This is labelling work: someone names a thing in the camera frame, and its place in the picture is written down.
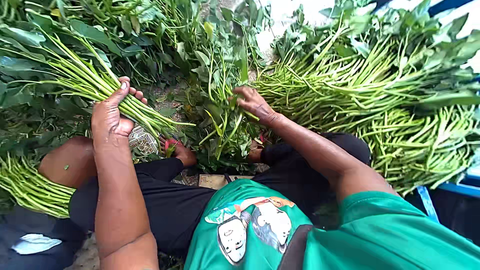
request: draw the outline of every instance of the wooden board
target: wooden board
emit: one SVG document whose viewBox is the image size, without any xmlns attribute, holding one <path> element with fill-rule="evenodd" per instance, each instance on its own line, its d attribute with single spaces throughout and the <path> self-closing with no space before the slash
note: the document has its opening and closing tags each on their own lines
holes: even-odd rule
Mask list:
<svg viewBox="0 0 480 270">
<path fill-rule="evenodd" d="M 232 181 L 237 179 L 252 179 L 253 176 L 245 176 L 245 175 L 229 175 Z M 219 190 L 220 188 L 224 187 L 227 183 L 225 176 L 220 174 L 200 174 L 198 185 L 203 187 L 209 187 L 212 189 Z"/>
</svg>

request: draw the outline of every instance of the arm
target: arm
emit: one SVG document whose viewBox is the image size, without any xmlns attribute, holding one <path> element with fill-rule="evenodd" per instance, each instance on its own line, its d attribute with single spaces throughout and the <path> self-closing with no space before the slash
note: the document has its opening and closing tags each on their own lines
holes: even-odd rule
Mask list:
<svg viewBox="0 0 480 270">
<path fill-rule="evenodd" d="M 120 117 L 118 104 L 129 93 L 129 79 L 92 114 L 94 157 L 98 171 L 95 233 L 102 269 L 158 269 L 156 241 L 133 167 L 128 134 L 133 122 Z"/>
<path fill-rule="evenodd" d="M 275 112 L 256 90 L 239 87 L 233 92 L 245 97 L 237 99 L 239 106 L 259 117 L 260 123 L 270 127 L 295 148 L 313 169 L 328 179 L 336 190 L 338 200 L 362 191 L 383 191 L 396 195 L 375 170 L 328 139 Z"/>
</svg>

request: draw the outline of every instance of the foot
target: foot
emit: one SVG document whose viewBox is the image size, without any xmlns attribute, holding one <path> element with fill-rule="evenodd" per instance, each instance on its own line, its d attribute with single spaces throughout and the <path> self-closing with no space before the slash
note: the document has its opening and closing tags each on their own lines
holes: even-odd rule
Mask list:
<svg viewBox="0 0 480 270">
<path fill-rule="evenodd" d="M 167 140 L 162 136 L 159 139 L 160 150 L 165 154 L 165 143 Z M 197 164 L 197 156 L 195 153 L 189 148 L 186 148 L 180 140 L 176 141 L 175 139 L 168 139 L 168 144 L 175 144 L 175 150 L 172 156 L 180 159 L 184 167 L 190 167 Z"/>
<path fill-rule="evenodd" d="M 259 144 L 257 141 L 252 140 L 250 144 L 250 152 L 248 153 L 248 160 L 252 163 L 261 163 L 261 155 L 264 147 Z"/>
</svg>

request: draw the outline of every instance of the leg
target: leg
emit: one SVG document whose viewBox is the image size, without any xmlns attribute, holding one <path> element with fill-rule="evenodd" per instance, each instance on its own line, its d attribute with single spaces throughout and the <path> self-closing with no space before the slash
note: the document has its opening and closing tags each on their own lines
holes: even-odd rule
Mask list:
<svg viewBox="0 0 480 270">
<path fill-rule="evenodd" d="M 71 138 L 42 159 L 38 172 L 53 182 L 78 188 L 89 177 L 96 176 L 92 139 Z"/>
<path fill-rule="evenodd" d="M 325 133 L 323 137 L 331 140 L 350 155 L 365 164 L 370 164 L 370 150 L 365 142 L 350 134 Z M 326 199 L 331 197 L 330 184 L 320 173 L 312 169 L 307 161 L 292 147 L 280 145 L 280 152 L 291 148 L 287 157 L 280 156 L 277 146 L 268 146 L 261 152 L 262 162 L 273 166 L 253 178 L 295 202 L 307 215 Z"/>
<path fill-rule="evenodd" d="M 136 164 L 135 170 L 147 208 L 150 229 L 157 247 L 164 253 L 185 257 L 206 204 L 215 193 L 210 188 L 170 181 L 182 171 L 194 154 L 177 145 L 175 158 Z M 95 228 L 98 181 L 93 178 L 70 200 L 70 218 L 85 231 Z"/>
</svg>

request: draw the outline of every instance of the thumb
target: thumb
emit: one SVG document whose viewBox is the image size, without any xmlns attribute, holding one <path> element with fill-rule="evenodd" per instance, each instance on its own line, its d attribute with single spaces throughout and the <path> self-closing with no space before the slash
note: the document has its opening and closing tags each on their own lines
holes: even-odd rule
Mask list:
<svg viewBox="0 0 480 270">
<path fill-rule="evenodd" d="M 120 102 L 128 95 L 129 89 L 130 83 L 128 81 L 123 81 L 120 85 L 120 88 L 113 92 L 113 94 L 105 101 L 112 102 L 112 105 L 119 105 Z"/>
</svg>

